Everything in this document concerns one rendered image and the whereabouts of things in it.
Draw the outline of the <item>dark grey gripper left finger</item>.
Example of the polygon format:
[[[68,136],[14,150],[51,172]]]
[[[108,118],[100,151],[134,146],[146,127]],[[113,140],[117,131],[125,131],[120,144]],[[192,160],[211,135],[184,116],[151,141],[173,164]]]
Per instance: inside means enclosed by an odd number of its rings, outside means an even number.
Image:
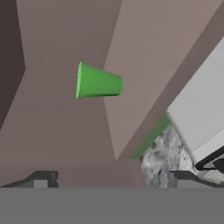
[[[1,188],[58,188],[58,178],[57,171],[35,171],[27,178],[1,185]]]

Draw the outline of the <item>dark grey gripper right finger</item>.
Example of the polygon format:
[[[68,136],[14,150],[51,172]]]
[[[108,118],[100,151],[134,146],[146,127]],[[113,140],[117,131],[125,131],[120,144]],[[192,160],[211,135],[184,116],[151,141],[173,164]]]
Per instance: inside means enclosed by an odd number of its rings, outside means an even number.
[[[169,188],[224,188],[224,184],[204,180],[190,171],[169,171]]]

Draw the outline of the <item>green cup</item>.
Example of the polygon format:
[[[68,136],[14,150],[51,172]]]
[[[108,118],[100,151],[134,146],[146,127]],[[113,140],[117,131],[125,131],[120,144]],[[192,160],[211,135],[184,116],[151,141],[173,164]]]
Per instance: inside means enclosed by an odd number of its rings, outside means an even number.
[[[75,94],[77,98],[117,96],[122,90],[121,76],[79,63]]]

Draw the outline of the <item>white cupboard door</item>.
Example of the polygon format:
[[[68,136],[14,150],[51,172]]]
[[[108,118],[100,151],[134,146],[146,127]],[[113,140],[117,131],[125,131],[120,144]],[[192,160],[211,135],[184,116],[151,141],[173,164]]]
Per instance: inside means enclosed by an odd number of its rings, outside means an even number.
[[[195,165],[224,146],[224,37],[167,114]]]

